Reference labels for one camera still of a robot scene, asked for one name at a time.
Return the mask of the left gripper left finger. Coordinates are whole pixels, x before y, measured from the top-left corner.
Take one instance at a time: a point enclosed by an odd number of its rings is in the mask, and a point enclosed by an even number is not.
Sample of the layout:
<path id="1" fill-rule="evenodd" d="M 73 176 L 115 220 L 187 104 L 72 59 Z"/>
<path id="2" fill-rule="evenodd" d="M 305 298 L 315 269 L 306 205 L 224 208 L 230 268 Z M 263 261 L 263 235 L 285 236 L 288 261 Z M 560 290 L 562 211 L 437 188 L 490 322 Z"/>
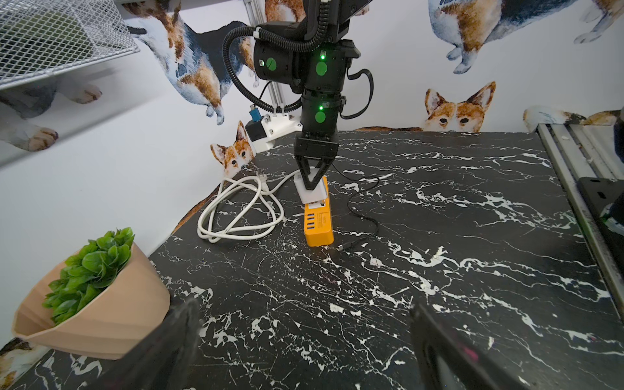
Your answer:
<path id="1" fill-rule="evenodd" d="M 182 389 L 198 350 L 200 305 L 188 299 L 89 389 Z"/>

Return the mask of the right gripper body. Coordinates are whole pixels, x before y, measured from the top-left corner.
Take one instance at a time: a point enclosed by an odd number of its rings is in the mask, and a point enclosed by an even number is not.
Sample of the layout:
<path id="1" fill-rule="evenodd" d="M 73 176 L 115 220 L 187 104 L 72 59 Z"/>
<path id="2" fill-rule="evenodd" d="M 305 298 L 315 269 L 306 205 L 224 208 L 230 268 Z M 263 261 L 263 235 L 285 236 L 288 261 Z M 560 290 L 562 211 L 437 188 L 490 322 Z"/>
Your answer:
<path id="1" fill-rule="evenodd" d="M 315 138 L 297 135 L 294 143 L 294 158 L 299 168 L 329 168 L 339 149 L 338 136 Z"/>

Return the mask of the white USB charger adapter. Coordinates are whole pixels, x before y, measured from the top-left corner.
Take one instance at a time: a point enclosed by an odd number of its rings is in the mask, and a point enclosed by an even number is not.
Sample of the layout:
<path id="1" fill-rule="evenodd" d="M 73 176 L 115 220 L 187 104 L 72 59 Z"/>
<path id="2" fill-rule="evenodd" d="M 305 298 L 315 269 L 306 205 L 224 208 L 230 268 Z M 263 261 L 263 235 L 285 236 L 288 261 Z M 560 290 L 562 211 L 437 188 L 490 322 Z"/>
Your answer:
<path id="1" fill-rule="evenodd" d="M 304 183 L 304 177 L 300 172 L 296 172 L 293 177 L 298 196 L 303 205 L 316 202 L 324 202 L 328 198 L 328 190 L 326 190 L 323 179 L 318 182 L 314 189 L 307 189 Z"/>

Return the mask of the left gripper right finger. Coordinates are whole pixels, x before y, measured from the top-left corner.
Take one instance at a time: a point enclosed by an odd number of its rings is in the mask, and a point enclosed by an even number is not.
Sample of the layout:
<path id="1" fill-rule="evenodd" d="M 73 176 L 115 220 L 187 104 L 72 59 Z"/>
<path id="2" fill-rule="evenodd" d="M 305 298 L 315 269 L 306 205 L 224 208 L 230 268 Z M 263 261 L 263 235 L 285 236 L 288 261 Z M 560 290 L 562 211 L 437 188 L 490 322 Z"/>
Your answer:
<path id="1" fill-rule="evenodd" d="M 423 304 L 409 310 L 410 339 L 426 389 L 525 389 Z"/>

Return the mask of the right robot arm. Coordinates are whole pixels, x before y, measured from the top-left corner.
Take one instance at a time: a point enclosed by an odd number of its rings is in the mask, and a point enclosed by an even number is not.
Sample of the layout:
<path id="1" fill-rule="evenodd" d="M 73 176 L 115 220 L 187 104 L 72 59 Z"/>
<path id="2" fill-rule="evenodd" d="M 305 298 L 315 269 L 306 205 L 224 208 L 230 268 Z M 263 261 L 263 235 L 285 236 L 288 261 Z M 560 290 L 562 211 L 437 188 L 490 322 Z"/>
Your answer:
<path id="1" fill-rule="evenodd" d="M 316 188 L 337 156 L 337 121 L 362 115 L 360 111 L 344 114 L 344 82 L 360 76 L 370 83 L 374 81 L 367 69 L 349 73 L 352 62 L 361 53 L 345 37 L 350 19 L 367 4 L 366 1 L 306 1 L 306 14 L 301 22 L 267 22 L 235 28 L 223 41 L 225 68 L 233 84 L 250 102 L 268 112 L 301 112 L 302 132 L 294 144 L 294 158 L 308 190 Z M 253 64 L 258 77 L 286 84 L 298 95 L 297 102 L 273 107 L 245 88 L 229 58 L 231 45 L 242 37 L 255 41 Z"/>

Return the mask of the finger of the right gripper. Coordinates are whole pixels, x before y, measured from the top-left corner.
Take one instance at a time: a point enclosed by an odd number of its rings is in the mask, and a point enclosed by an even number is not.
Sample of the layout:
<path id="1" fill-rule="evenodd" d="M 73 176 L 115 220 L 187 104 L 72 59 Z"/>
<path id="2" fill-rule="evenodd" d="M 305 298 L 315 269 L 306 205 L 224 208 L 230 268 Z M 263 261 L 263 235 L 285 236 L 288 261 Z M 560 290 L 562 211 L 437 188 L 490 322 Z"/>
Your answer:
<path id="1" fill-rule="evenodd" d="M 316 189 L 330 167 L 333 166 L 334 158 L 312 159 L 315 173 L 311 179 L 312 189 Z"/>
<path id="2" fill-rule="evenodd" d="M 311 171 L 306 157 L 296 157 L 299 172 L 295 175 L 295 185 L 298 190 L 312 190 L 314 174 Z"/>

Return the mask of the pink pot with green plant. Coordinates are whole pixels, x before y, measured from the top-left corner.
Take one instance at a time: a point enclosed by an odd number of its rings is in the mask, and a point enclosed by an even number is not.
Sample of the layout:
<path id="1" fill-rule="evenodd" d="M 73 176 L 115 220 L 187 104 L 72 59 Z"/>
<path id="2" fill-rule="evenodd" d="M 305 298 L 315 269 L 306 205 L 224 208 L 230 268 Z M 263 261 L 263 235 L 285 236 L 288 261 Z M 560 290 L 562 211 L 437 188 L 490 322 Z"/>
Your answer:
<path id="1" fill-rule="evenodd" d="M 57 265 L 19 305 L 14 336 L 107 360 L 136 347 L 164 320 L 170 293 L 134 239 L 129 227 L 106 232 Z"/>

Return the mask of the orange power strip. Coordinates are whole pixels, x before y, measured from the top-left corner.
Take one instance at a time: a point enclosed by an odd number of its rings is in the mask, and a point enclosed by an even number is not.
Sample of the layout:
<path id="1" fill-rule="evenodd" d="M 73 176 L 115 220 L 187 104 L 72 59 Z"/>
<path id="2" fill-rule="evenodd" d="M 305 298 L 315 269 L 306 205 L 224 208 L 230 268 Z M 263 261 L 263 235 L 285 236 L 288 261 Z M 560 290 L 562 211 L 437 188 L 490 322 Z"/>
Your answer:
<path id="1" fill-rule="evenodd" d="M 309 247 L 331 245 L 334 242 L 328 179 L 323 177 L 326 198 L 305 205 L 304 234 Z"/>

